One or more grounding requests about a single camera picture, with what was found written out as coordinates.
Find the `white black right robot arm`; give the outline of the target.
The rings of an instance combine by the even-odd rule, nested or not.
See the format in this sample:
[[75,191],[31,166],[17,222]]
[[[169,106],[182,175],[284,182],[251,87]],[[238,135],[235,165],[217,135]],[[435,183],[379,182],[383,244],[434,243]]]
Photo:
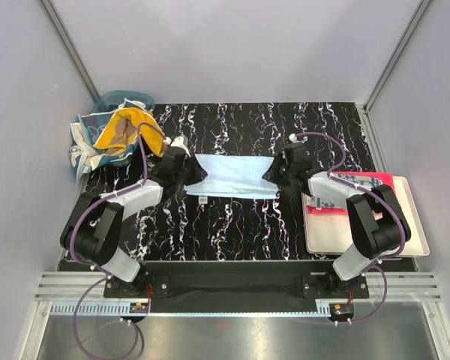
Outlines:
[[410,226],[392,187],[365,187],[315,167],[305,146],[291,143],[274,157],[262,178],[279,187],[293,187],[314,198],[330,200],[347,212],[352,244],[338,257],[318,285],[334,297],[383,258],[398,254],[411,238]]

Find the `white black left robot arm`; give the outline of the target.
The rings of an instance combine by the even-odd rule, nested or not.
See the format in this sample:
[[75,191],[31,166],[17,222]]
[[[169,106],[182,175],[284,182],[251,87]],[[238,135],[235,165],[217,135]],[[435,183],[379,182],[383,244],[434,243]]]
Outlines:
[[61,233],[60,245],[74,261],[99,269],[108,281],[120,282],[129,296],[141,296],[151,284],[145,266],[119,247],[123,221],[162,203],[181,186],[201,182],[207,175],[195,154],[171,145],[161,161],[136,184],[109,193],[80,194]]

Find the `yellow towel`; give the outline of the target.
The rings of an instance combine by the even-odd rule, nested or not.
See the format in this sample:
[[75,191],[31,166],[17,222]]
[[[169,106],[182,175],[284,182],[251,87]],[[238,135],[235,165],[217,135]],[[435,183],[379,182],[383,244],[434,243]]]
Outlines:
[[119,109],[111,114],[94,147],[105,151],[106,155],[123,155],[139,137],[154,155],[160,158],[164,155],[165,134],[153,115],[138,108]]

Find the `light blue terry towel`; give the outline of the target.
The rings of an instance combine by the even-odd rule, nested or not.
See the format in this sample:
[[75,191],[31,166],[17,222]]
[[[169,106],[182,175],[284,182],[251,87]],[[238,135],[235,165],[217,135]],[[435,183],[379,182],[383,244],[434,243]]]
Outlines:
[[207,176],[186,185],[188,195],[246,200],[273,200],[278,195],[278,186],[262,179],[272,165],[272,157],[197,154],[196,159]]

